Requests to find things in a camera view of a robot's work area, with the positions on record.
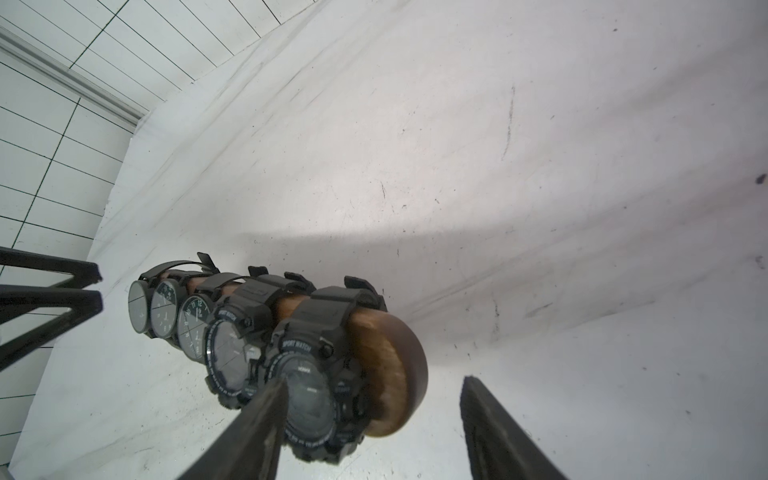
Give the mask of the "black rectangular smart watch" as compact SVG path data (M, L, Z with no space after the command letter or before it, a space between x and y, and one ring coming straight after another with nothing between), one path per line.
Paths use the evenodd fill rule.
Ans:
M220 272L208 254L199 252L198 261L171 260L142 273L130 285L128 292L129 319L137 333L157 338L150 326L150 302L162 275L170 270L203 272L208 274L208 277Z

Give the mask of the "black slim round watch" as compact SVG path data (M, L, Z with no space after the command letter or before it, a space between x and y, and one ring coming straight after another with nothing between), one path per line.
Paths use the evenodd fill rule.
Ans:
M227 297L225 290L236 288L252 280L236 273L216 273L206 277L194 287L194 293L181 305L177 320L179 343L191 360L207 365L214 358L219 367L226 366L240 355L243 359L256 359L261 355L265 331L275 324L271 308L262 305L257 317L250 321L234 319L227 306L233 307L244 294Z
M162 275L150 302L150 326L157 338L179 349L177 320L182 303L188 298L193 279L206 278L203 272L170 270Z

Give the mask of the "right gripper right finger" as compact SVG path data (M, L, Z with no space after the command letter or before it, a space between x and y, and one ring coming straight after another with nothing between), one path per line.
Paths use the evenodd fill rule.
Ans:
M464 378L460 413L474 480L566 479L479 378Z

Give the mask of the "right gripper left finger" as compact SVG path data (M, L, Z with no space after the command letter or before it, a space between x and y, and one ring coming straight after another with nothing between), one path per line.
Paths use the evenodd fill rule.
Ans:
M181 478L275 478L284 442L287 409L286 382L269 381Z

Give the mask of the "brown wooden watch stand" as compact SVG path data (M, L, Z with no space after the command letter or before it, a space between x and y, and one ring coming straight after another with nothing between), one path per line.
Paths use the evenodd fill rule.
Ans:
M368 437L400 430L424 399L428 367L423 347L411 328L387 312L383 296L373 307L357 308L347 326L352 354L371 386L373 413Z

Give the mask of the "black round wrist watch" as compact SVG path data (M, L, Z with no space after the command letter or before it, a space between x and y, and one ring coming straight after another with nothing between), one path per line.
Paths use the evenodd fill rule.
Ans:
M223 407L240 409L255 395L258 368L278 323L279 301L314 290L299 274L262 271L217 301L205 336L205 381Z

